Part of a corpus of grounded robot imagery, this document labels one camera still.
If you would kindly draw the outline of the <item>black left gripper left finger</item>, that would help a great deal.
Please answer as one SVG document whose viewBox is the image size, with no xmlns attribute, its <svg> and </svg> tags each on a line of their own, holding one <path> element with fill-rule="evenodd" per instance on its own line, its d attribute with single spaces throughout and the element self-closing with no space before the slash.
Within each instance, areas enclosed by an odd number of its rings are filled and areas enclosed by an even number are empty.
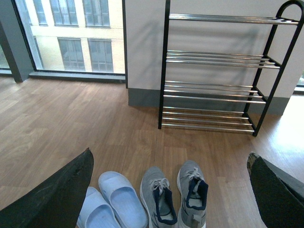
<svg viewBox="0 0 304 228">
<path fill-rule="evenodd" d="M 2 228 L 74 228 L 91 182 L 94 157 L 86 149 L 29 193 L 0 211 Z"/>
</svg>

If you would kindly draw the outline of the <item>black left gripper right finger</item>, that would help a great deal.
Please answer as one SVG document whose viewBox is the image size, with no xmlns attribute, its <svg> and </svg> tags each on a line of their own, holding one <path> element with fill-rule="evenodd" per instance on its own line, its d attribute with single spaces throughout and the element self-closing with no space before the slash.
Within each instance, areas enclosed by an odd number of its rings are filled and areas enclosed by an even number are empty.
<svg viewBox="0 0 304 228">
<path fill-rule="evenodd" d="M 259 214 L 268 228 L 304 226 L 304 184 L 251 152 L 247 170 Z"/>
</svg>

